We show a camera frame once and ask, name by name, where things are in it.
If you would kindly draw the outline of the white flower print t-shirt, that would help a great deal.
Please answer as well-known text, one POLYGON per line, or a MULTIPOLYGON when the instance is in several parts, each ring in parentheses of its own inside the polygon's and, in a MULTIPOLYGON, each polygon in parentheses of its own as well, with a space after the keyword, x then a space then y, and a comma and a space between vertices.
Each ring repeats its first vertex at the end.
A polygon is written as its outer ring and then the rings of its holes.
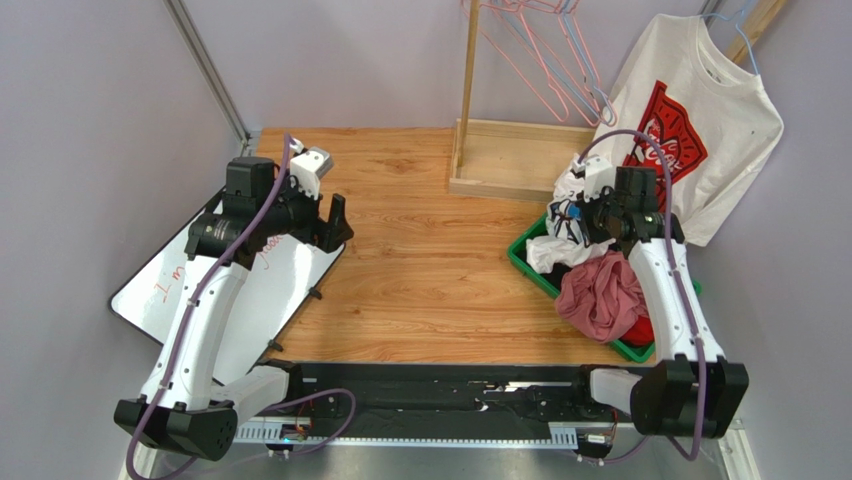
POLYGON ((590 244, 582 232, 576 201, 584 182, 571 169, 577 158, 575 154, 554 182, 553 198, 545 209, 545 233, 526 241, 526 262, 536 273, 549 273, 557 263, 576 267, 605 255, 612 244, 590 244))

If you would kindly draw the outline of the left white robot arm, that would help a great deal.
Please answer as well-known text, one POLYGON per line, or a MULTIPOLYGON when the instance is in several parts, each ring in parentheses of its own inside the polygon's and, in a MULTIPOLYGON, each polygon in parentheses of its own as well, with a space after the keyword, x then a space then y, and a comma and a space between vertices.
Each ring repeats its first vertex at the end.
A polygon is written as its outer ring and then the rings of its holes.
POLYGON ((176 317, 137 397, 118 401, 113 421, 134 443, 217 461, 238 428, 287 398, 299 367, 254 364, 222 387, 214 367, 241 289, 268 240, 291 235, 324 253, 351 240, 343 196, 321 218, 322 178, 331 156, 302 150, 284 166, 262 157, 238 157, 226 168, 221 192, 187 231, 184 284, 176 317))

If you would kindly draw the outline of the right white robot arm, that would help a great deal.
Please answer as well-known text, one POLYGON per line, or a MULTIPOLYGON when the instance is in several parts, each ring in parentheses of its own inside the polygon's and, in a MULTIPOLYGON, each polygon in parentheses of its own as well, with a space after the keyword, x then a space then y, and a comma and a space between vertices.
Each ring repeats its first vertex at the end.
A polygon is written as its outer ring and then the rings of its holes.
POLYGON ((727 360, 702 313, 687 266, 685 237, 657 172, 643 167, 585 168, 580 221, 593 240, 612 240, 636 275, 656 348, 642 374, 592 367, 591 401, 612 406, 649 436, 723 437, 749 386, 741 363, 727 360))

